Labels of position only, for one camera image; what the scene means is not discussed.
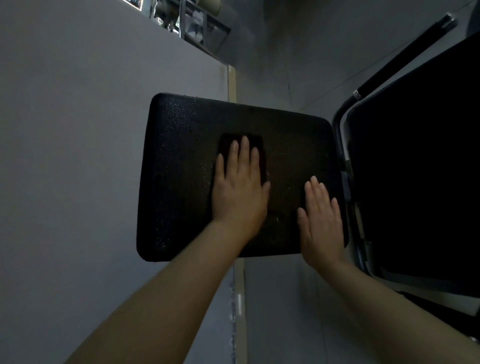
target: cylindrical object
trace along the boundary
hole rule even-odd
[[[217,16],[220,11],[221,0],[198,0],[197,5],[206,10],[213,16]]]

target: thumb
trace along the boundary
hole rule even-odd
[[[300,228],[300,244],[304,245],[308,240],[312,239],[312,235],[310,234],[310,221],[307,213],[301,207],[297,210],[297,222]]]
[[[270,182],[265,182],[262,186],[262,193],[264,194],[265,201],[268,201],[270,196]]]

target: person's right hand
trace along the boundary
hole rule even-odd
[[[313,176],[305,183],[307,212],[299,208],[300,245],[303,259],[320,274],[344,262],[343,229],[336,198]]]

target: person's left hand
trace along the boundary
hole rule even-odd
[[[246,136],[239,145],[230,146],[227,174],[221,154],[216,159],[215,181],[212,193],[213,221],[221,222],[246,244],[260,230],[267,216],[270,182],[261,185],[260,156],[252,149]]]

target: chair seat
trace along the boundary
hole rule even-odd
[[[375,270],[476,289],[480,35],[348,114],[345,134]]]
[[[137,250],[168,261],[211,220],[210,193],[220,137],[261,136],[272,184],[268,216],[241,256],[299,253],[296,210],[313,175],[339,200],[345,220],[333,131],[321,118],[228,102],[159,94],[148,117],[137,223]],[[344,225],[347,239],[347,225]]]

